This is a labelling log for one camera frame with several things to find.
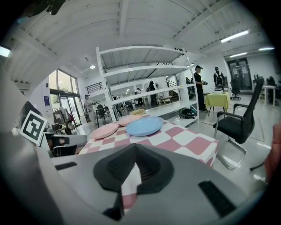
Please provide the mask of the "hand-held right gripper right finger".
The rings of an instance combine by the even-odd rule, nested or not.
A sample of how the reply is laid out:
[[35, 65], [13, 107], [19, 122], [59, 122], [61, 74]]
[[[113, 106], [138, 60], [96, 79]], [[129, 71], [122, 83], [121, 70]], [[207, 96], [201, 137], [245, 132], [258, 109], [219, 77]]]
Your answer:
[[130, 148], [142, 181], [127, 225], [226, 223], [246, 200], [234, 183], [197, 159], [148, 145]]

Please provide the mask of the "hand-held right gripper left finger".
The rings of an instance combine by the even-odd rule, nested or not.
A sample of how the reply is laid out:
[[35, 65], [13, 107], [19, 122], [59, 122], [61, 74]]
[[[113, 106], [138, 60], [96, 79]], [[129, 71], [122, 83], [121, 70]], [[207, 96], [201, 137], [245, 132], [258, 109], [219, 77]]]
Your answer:
[[40, 221], [137, 221], [137, 204], [123, 213], [121, 191], [104, 189], [113, 182], [106, 159], [135, 157], [137, 145], [91, 154], [50, 158], [35, 148], [35, 216]]

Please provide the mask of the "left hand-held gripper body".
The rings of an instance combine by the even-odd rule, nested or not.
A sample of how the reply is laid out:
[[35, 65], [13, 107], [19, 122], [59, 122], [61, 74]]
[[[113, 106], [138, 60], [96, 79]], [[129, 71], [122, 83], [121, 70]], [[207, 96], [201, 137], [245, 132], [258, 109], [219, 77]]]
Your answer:
[[20, 111], [18, 124], [17, 132], [35, 146], [47, 149], [50, 157], [74, 155], [76, 149], [87, 142], [85, 135], [56, 134], [52, 125], [29, 101]]

